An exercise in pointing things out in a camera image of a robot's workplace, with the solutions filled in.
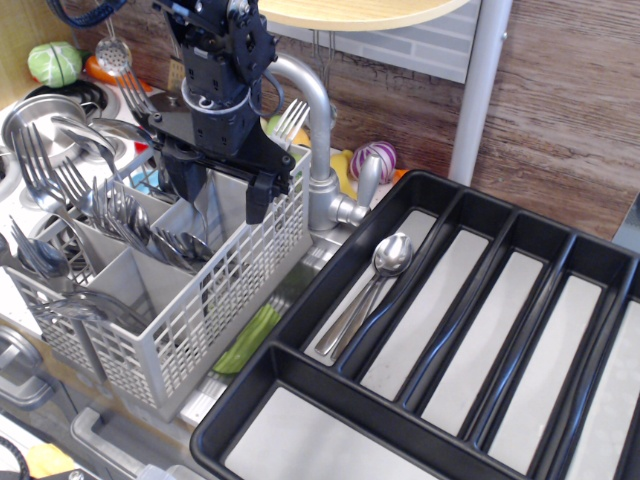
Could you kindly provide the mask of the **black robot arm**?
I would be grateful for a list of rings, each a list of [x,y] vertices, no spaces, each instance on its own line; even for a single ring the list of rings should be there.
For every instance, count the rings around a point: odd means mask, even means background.
[[[192,171],[216,169],[247,183],[246,221],[264,220],[289,191],[295,165],[262,130],[262,80],[276,61],[276,40],[255,1],[156,1],[182,53],[184,112],[151,106],[136,120],[157,135],[176,186]]]

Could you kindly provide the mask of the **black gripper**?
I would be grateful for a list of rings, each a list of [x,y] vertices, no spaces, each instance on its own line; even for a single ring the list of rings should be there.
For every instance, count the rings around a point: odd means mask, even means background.
[[[195,202],[210,169],[248,182],[246,223],[264,221],[279,194],[289,191],[294,160],[268,138],[257,108],[261,92],[245,87],[220,102],[184,85],[176,106],[163,107],[145,91],[133,91],[133,115],[156,137],[161,163],[175,192]]]

